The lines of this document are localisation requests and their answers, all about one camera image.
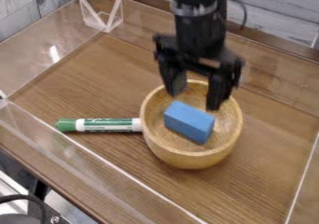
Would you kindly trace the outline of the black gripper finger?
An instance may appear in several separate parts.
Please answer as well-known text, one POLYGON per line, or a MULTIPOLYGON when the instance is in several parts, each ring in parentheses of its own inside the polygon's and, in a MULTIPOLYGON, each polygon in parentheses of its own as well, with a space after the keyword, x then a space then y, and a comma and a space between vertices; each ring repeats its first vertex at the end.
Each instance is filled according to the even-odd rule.
POLYGON ((223 102, 229 98, 233 88, 232 75, 223 72, 213 72, 208 76, 208 91, 205 108, 217 111, 223 102))
POLYGON ((186 70, 178 62, 170 61, 166 57, 158 56, 158 73, 164 88, 168 94, 177 96, 186 87, 186 70))

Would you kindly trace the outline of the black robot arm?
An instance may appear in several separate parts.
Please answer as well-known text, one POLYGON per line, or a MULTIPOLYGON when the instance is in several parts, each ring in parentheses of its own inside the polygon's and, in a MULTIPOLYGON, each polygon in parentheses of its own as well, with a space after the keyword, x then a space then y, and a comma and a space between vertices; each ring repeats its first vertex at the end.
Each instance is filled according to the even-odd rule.
POLYGON ((176 33, 156 34, 154 59, 164 88, 177 96, 186 74, 208 78, 205 108, 219 110, 239 85, 244 61, 225 47, 227 0, 173 0, 176 33))

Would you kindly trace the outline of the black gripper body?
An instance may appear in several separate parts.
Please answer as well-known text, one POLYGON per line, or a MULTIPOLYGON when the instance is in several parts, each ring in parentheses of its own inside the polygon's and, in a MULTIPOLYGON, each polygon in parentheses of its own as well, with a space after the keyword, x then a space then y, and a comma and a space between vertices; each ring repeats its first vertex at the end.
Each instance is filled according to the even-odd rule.
POLYGON ((204 14, 180 16, 174 14, 176 33, 154 34, 154 59, 166 57, 181 67, 208 77, 213 72, 232 75, 233 87, 237 86, 244 61, 224 45, 227 8, 208 7, 204 14))

